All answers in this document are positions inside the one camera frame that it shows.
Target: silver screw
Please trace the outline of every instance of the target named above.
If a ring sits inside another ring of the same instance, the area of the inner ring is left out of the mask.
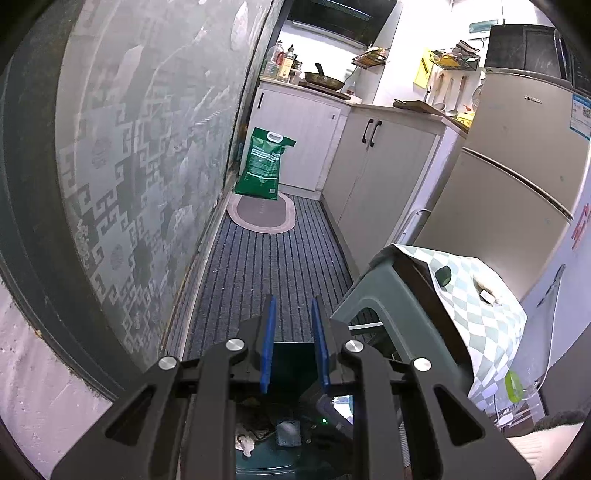
[[[345,348],[349,352],[359,353],[361,350],[363,350],[363,344],[359,340],[349,340],[345,344]]]
[[[431,362],[423,357],[417,358],[414,361],[414,368],[416,368],[420,372],[426,372],[428,370],[431,370]]]
[[[158,360],[158,366],[162,370],[170,370],[177,366],[177,359],[173,356],[164,356],[160,360]]]
[[[226,342],[226,348],[232,352],[237,352],[244,348],[244,342],[239,338],[230,338]]]

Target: oval floor mat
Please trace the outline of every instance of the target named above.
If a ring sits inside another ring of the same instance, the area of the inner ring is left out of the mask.
[[[232,193],[228,214],[243,228],[258,233],[288,232],[296,225],[296,206],[293,201],[277,194],[277,200],[258,199]]]

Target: blue sticker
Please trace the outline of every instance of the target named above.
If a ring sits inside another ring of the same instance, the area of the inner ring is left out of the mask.
[[[591,100],[573,93],[570,129],[591,140]]]

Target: yellow bottle label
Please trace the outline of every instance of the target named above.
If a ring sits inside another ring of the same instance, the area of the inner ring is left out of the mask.
[[[293,59],[283,59],[283,64],[281,64],[281,70],[279,70],[279,78],[286,79],[290,75],[291,66],[293,65]]]

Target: frying pan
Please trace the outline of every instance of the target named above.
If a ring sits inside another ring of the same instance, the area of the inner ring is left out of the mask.
[[[320,85],[321,87],[326,87],[331,90],[341,90],[341,88],[345,85],[340,80],[334,79],[332,77],[327,77],[324,75],[324,70],[322,69],[322,65],[320,63],[316,63],[316,68],[318,69],[318,73],[314,72],[305,72],[304,75],[306,77],[306,81],[308,83],[313,83],[314,85]]]

